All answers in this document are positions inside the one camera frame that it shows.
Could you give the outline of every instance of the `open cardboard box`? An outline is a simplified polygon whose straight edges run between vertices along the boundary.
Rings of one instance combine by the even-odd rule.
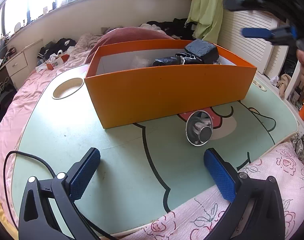
[[[142,122],[241,100],[256,67],[217,46],[222,65],[137,67],[137,59],[185,52],[191,41],[129,41],[98,47],[85,76],[103,128]]]

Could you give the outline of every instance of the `black cable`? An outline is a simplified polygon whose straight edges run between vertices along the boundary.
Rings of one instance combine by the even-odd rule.
[[[54,178],[56,175],[55,175],[55,172],[53,171],[53,169],[51,168],[51,166],[43,159],[41,159],[40,157],[38,156],[35,156],[35,155],[32,155],[32,154],[28,154],[28,153],[24,153],[24,152],[20,152],[20,151],[10,151],[7,156],[5,157],[5,160],[4,160],[4,165],[3,165],[3,185],[4,185],[4,193],[5,193],[5,200],[6,200],[6,204],[8,206],[8,210],[9,210],[9,213],[10,213],[10,217],[12,219],[12,222],[15,226],[15,228],[17,230],[18,227],[14,221],[14,218],[12,216],[12,212],[11,212],[11,209],[10,209],[10,204],[9,204],[9,199],[8,199],[8,194],[7,194],[7,191],[6,191],[6,184],[5,184],[5,167],[6,167],[6,163],[7,163],[7,160],[9,158],[9,156],[11,154],[19,154],[19,155],[23,155],[23,156],[26,156],[26,157],[30,157],[32,159],[35,159],[39,162],[41,162],[45,167],[47,167],[47,169],[49,170],[49,172],[51,173],[52,177]],[[110,234],[108,234],[107,232],[105,232],[104,230],[102,230],[101,228],[99,228],[98,226],[96,226],[93,222],[91,222],[89,219],[87,219],[81,212],[79,212],[82,217],[85,219],[85,221],[89,224],[90,227],[92,227],[95,231],[97,231],[99,234],[103,235],[104,237],[110,239],[110,240],[118,240],[117,238],[115,238],[114,236],[111,236]]]

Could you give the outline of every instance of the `drawer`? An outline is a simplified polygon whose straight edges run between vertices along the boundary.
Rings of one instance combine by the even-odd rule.
[[[13,82],[13,85],[17,90],[22,87],[23,83],[25,82],[30,73],[30,69],[28,67],[25,67],[10,77]]]
[[[13,74],[17,73],[19,70],[25,68],[27,65],[28,64],[27,61],[25,60],[24,53],[20,53],[6,64],[6,69],[9,73],[9,76],[12,76]]]

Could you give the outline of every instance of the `green curtain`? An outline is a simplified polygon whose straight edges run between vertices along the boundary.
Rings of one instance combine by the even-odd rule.
[[[223,18],[223,0],[192,0],[187,22],[196,22],[193,36],[216,44]]]

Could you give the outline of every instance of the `light green tabletop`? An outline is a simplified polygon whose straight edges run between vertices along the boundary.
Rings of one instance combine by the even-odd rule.
[[[111,234],[147,224],[211,187],[214,182],[203,163],[207,148],[214,147],[237,169],[298,129],[277,95],[252,84],[244,100],[206,109],[215,129],[202,147],[185,137],[189,113],[104,130],[85,85],[67,98],[52,98],[58,85],[84,77],[86,69],[70,69],[51,81],[31,114],[19,150],[41,157],[56,173],[68,171],[90,147],[100,150],[101,163],[75,203]],[[17,156],[12,182],[17,214],[30,176],[51,178],[42,164]],[[63,232],[70,235],[55,202],[51,205]]]

